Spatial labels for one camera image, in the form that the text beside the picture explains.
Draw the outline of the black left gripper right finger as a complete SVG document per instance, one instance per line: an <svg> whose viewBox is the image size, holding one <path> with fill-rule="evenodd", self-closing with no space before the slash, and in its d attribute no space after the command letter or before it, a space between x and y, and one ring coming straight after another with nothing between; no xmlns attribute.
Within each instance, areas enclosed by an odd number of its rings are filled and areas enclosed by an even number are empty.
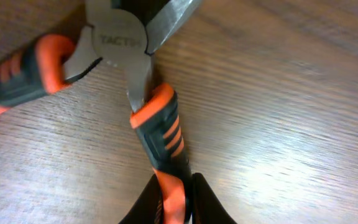
<svg viewBox="0 0 358 224"><path fill-rule="evenodd" d="M236 224L201 173L193 174L193 224Z"/></svg>

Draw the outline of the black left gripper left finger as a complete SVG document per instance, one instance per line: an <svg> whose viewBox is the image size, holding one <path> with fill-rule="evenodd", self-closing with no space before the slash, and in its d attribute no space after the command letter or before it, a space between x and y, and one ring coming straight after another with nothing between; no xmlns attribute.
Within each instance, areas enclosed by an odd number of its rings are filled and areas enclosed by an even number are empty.
<svg viewBox="0 0 358 224"><path fill-rule="evenodd" d="M162 222L162 191L154 174L119 224L161 224Z"/></svg>

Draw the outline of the orange black long nose pliers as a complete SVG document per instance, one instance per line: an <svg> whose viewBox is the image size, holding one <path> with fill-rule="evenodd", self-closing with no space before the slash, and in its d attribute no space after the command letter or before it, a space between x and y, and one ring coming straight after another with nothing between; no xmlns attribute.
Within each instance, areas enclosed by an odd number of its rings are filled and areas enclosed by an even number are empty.
<svg viewBox="0 0 358 224"><path fill-rule="evenodd" d="M100 62L122 70L130 123L162 191L162 223L188 223L192 174L178 97L168 83L154 86L153 73L155 52L198 6L198 1L86 1L86 24L77 42L42 35L0 62L0 115L69 87Z"/></svg>

